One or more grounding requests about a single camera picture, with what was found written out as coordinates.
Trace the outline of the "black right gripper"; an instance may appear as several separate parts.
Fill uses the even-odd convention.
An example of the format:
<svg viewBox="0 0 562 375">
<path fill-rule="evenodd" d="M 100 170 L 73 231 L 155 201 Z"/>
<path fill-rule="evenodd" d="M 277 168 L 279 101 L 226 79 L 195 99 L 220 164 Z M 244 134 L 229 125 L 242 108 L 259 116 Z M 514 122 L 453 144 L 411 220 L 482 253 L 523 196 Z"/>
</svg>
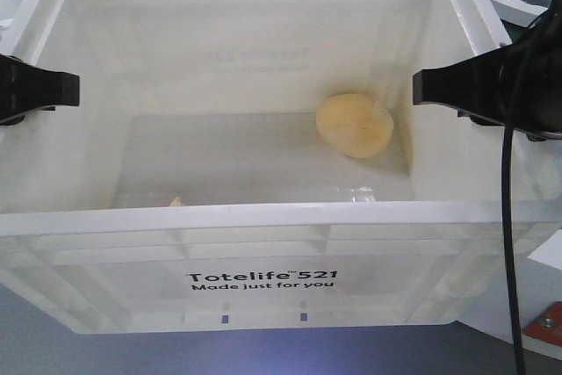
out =
<svg viewBox="0 0 562 375">
<path fill-rule="evenodd" d="M 482 126 L 511 123 L 561 139 L 561 13 L 546 11 L 511 45 L 413 76 L 414 105 L 442 105 Z"/>
</svg>

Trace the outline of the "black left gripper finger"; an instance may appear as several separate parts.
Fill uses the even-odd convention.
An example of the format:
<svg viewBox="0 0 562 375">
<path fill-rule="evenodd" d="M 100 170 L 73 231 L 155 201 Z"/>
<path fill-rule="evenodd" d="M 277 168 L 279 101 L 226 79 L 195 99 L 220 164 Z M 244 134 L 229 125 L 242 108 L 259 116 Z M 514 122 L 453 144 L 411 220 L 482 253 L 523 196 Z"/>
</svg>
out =
<svg viewBox="0 0 562 375">
<path fill-rule="evenodd" d="M 41 69 L 1 55 L 1 125 L 14 126 L 36 111 L 80 104 L 77 75 Z"/>
</svg>

